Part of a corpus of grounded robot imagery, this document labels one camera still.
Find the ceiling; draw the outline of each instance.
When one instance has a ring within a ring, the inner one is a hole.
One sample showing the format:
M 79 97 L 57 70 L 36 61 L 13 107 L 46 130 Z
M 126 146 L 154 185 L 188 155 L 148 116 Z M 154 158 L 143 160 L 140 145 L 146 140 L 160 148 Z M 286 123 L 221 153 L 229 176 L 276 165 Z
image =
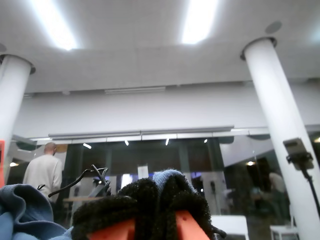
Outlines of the ceiling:
M 272 36 L 290 79 L 320 76 L 319 0 L 217 0 L 209 37 L 181 44 L 188 0 L 53 0 L 77 48 L 57 48 L 29 0 L 1 0 L 5 54 L 36 67 L 26 92 L 82 91 L 250 80 L 240 52 Z

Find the white column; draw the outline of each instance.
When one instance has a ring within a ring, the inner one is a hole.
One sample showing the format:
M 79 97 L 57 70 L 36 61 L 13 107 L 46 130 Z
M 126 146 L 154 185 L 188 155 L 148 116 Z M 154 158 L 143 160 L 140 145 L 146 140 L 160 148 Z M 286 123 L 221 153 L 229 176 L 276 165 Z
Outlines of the white column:
M 5 141 L 5 175 L 10 164 L 6 162 L 6 156 L 30 71 L 30 62 L 13 55 L 6 55 L 0 66 L 0 139 Z
M 320 198 L 319 166 L 284 70 L 272 42 L 267 38 L 252 42 L 245 48 L 244 55 L 267 120 L 300 239 L 318 239 L 320 219 L 309 183 L 302 172 L 286 160 L 288 153 L 283 141 L 301 138 L 314 158 L 314 168 L 308 173 Z

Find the phone mount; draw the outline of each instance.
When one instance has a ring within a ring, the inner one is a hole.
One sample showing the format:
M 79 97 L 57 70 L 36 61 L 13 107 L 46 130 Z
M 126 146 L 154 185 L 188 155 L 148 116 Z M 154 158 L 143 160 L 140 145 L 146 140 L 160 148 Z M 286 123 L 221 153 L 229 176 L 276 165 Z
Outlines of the phone mount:
M 310 176 L 307 171 L 307 169 L 314 168 L 314 165 L 312 164 L 313 157 L 312 157 L 311 153 L 307 152 L 306 150 L 303 152 L 296 152 L 296 153 L 289 154 L 286 157 L 286 159 L 289 162 L 289 164 L 293 163 L 295 168 L 297 170 L 300 170 L 302 172 L 303 176 L 308 180 L 308 182 L 310 184 L 311 191 L 312 191 L 312 195 L 314 198 L 315 206 L 316 206 L 316 209 L 318 212 L 318 216 L 320 218 L 320 205 L 319 205 L 318 196 L 317 196 L 317 193 L 315 190 L 312 176 Z

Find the blue fabric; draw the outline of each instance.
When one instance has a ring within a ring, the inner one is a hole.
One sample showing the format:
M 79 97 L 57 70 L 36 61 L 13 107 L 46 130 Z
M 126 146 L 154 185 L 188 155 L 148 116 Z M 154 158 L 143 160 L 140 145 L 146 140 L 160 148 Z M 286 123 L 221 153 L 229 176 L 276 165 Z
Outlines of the blue fabric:
M 65 232 L 53 222 L 50 203 L 37 189 L 26 184 L 0 189 L 1 240 L 48 240 Z
M 171 177 L 171 176 L 178 176 L 178 175 L 183 176 L 183 174 L 180 171 L 175 170 L 175 169 L 168 169 L 168 170 L 164 170 L 164 171 L 156 171 L 154 173 L 153 181 L 155 182 L 155 184 L 156 184 L 156 186 L 158 188 L 159 196 L 161 195 L 168 178 Z M 194 193 L 197 193 L 197 190 L 195 190 L 195 188 L 192 186 L 192 184 L 188 180 L 186 180 L 186 181 L 187 181 L 187 183 L 189 185 L 189 188 Z

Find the bald man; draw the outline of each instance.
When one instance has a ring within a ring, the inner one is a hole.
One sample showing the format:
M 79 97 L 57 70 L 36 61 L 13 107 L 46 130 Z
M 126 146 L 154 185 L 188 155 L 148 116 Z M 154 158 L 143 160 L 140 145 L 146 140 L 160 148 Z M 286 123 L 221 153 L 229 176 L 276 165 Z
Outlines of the bald man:
M 57 145 L 49 142 L 44 146 L 44 155 L 33 159 L 25 170 L 23 184 L 29 184 L 35 189 L 45 185 L 40 192 L 55 205 L 58 194 L 48 197 L 48 194 L 60 189 L 62 182 L 62 163 L 54 157 Z

